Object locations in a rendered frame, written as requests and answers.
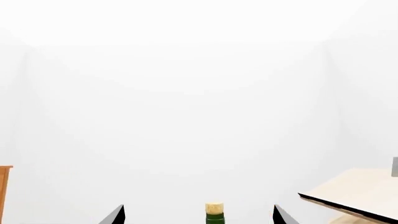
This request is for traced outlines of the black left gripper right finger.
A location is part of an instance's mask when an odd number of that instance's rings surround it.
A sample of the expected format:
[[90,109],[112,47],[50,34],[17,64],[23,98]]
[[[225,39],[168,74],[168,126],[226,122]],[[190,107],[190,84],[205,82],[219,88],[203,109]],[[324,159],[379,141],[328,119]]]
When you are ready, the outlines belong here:
[[290,216],[279,205],[274,205],[272,212],[272,220],[274,224],[299,224],[292,216]]

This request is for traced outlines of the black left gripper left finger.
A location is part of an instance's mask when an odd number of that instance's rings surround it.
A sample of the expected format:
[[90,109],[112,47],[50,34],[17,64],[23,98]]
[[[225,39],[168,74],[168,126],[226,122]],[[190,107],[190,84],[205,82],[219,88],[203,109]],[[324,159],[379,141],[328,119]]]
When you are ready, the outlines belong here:
[[106,216],[98,224],[124,224],[125,222],[125,211],[124,205],[120,205],[115,208],[108,216]]

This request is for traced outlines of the green wine bottle with cork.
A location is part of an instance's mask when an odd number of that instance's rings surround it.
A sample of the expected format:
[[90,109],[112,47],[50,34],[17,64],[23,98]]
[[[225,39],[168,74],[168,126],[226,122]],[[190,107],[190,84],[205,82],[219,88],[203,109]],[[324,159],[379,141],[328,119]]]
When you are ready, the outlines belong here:
[[206,224],[225,224],[224,203],[205,204]]

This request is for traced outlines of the wooden wine rack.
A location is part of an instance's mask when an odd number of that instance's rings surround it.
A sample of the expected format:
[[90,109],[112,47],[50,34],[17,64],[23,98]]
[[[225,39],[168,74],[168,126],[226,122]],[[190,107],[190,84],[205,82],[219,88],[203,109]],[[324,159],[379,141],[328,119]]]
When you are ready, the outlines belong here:
[[0,222],[2,220],[4,210],[9,172],[13,167],[14,166],[0,166]]

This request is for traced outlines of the light wooden table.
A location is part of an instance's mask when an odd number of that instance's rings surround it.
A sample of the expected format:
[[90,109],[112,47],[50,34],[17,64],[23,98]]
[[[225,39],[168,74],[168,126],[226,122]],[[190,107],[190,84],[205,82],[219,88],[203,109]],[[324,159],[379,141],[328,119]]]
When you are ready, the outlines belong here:
[[398,224],[398,177],[389,169],[349,169],[298,195],[380,224]]

